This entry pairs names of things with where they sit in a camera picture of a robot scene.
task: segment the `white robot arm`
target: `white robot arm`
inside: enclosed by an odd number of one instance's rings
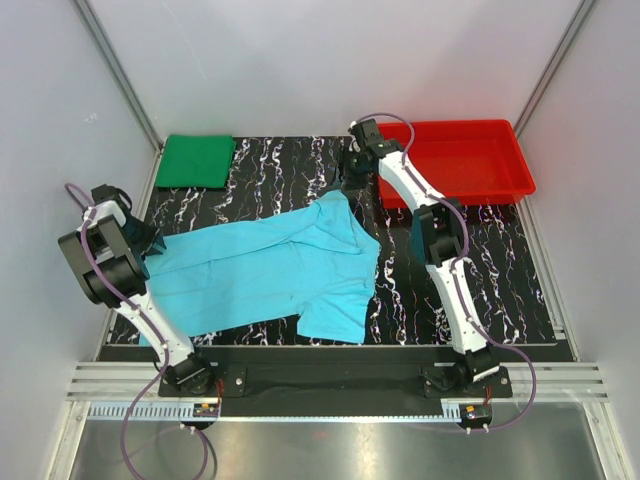
[[[460,208],[459,203],[444,199],[415,169],[408,155],[403,154],[402,146],[395,140],[384,139],[375,120],[353,123],[350,132],[357,153],[345,162],[345,177],[377,172],[400,194],[413,214],[413,249],[425,263],[449,320],[452,346],[460,358],[456,363],[458,380],[473,383],[496,373],[499,362],[493,347],[471,323],[481,325],[464,268],[460,263],[452,269],[461,252],[462,226],[439,200],[446,200],[456,208]],[[356,179],[355,183],[362,186],[362,180]]]
[[[58,239],[82,290],[93,303],[113,308],[145,336],[160,363],[167,365],[166,383],[190,394],[206,393],[215,382],[210,363],[163,315],[147,289],[144,257],[165,250],[160,231],[131,215],[131,202],[125,201],[121,190],[102,185],[91,195],[95,205],[83,212],[83,224],[90,220],[87,248],[81,242],[82,227]],[[116,296],[98,277],[88,255],[124,297]]]

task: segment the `red tray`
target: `red tray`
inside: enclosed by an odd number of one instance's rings
[[[381,124],[385,138],[406,145],[409,129],[402,123]],[[517,203],[536,185],[518,140],[506,120],[417,122],[409,157],[438,191],[463,205]],[[379,178],[385,208],[404,208],[400,195]]]

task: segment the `marble table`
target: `marble table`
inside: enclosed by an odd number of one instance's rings
[[[342,137],[238,138],[226,189],[154,189],[146,220],[165,235],[303,208],[333,183]],[[348,193],[353,212],[380,242],[367,345],[434,345],[450,338],[436,287],[409,244],[411,216],[385,210],[377,185]],[[466,207],[471,249],[469,288],[482,323],[500,342],[548,344],[555,337],[517,210]],[[296,333],[296,316],[194,338],[196,345],[334,345]],[[107,344],[137,344],[135,327],[118,318]]]

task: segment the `green cloth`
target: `green cloth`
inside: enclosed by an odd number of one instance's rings
[[[235,149],[236,142],[230,135],[170,135],[160,160],[156,187],[222,188]]]

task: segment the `white wall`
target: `white wall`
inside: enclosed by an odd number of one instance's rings
[[[5,2],[0,65],[0,477],[31,480],[105,315],[58,249],[80,221],[62,185],[135,199],[152,151],[68,0]]]
[[[584,360],[640,472],[640,3],[600,2],[527,126],[532,197]]]
[[[92,0],[161,135],[515,122],[579,0]]]

